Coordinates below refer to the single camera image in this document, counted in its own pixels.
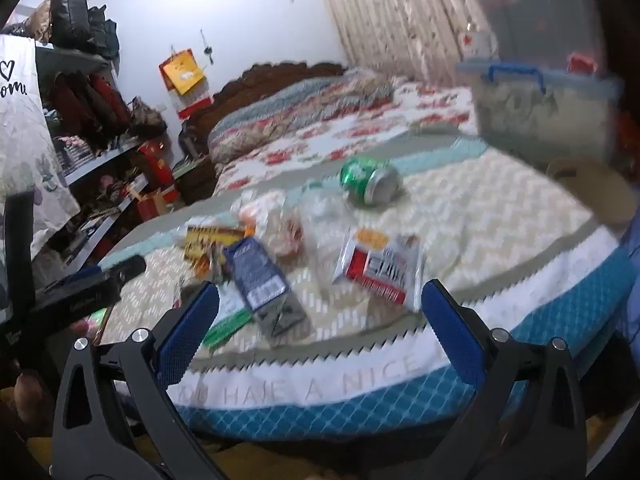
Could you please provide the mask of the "person's left hand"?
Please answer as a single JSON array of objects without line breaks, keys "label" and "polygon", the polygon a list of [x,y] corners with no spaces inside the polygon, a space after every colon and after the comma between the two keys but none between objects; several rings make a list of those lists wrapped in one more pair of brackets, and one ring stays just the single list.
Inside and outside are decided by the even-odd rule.
[{"label": "person's left hand", "polygon": [[[89,323],[80,320],[62,333],[64,342],[71,344],[79,337],[87,336]],[[18,417],[27,425],[38,426],[51,418],[52,410],[47,407],[48,400],[35,377],[21,374],[16,380],[13,399]]]}]

